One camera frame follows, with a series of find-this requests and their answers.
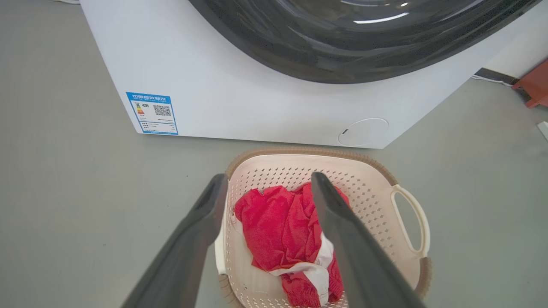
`wall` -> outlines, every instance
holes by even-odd
[[[484,66],[486,69],[521,78],[548,59],[548,9],[537,5],[531,10],[537,9],[544,10],[542,17],[501,50]]]

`white washing machine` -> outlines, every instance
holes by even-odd
[[[537,2],[81,0],[138,133],[376,149],[527,28]]]

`gray floor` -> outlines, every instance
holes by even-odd
[[[0,111],[2,308],[120,306],[210,177],[267,145],[137,134],[80,7],[45,0],[0,3]],[[355,150],[429,217],[427,306],[545,306],[546,120],[468,81],[386,149]],[[210,249],[197,307],[216,306]]]

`basket rim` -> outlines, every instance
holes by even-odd
[[[398,181],[394,176],[379,162],[372,159],[369,156],[361,155],[354,152],[345,152],[334,149],[322,149],[319,147],[304,147],[304,146],[288,146],[288,147],[261,147],[258,149],[253,149],[246,151],[236,157],[226,169],[226,175],[230,178],[234,174],[236,168],[241,165],[246,160],[253,158],[255,156],[263,155],[317,155],[317,156],[328,156],[336,158],[345,158],[351,159],[353,161],[359,161],[366,163],[371,167],[375,168],[380,172],[386,180],[390,183],[391,186],[397,185]]]
[[[255,156],[263,155],[316,155],[316,156],[327,156],[327,157],[336,157],[351,159],[354,161],[359,161],[366,163],[371,167],[375,168],[380,172],[386,180],[390,183],[391,186],[397,185],[398,181],[396,178],[379,162],[372,159],[369,156],[358,154],[355,152],[340,151],[335,149],[324,149],[319,147],[305,147],[305,146],[286,146],[286,147],[260,147],[258,149],[248,150],[238,157],[236,157],[226,169],[226,175],[230,179],[234,174],[234,171],[245,161]],[[419,281],[415,287],[415,292],[417,295],[423,299],[430,288],[430,282],[432,279],[432,262],[428,257],[419,259],[420,265],[420,274]],[[226,274],[219,275],[219,282],[221,290],[224,297],[227,299],[227,302],[233,308],[246,308],[242,303],[239,302],[236,294],[232,290],[230,285],[229,277]]]

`laundry basket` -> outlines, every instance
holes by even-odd
[[[293,190],[309,182],[314,171],[324,173],[350,200],[350,206],[402,275],[423,298],[430,286],[427,258],[430,230],[416,199],[375,160],[352,152],[308,147],[276,147],[248,151],[228,167],[229,187],[215,258],[219,282],[231,308],[291,307],[281,280],[251,265],[246,241],[232,226],[236,202],[251,189],[283,185]],[[402,194],[412,205],[421,227],[422,243],[409,241],[394,196]],[[345,295],[327,307],[348,307]]]

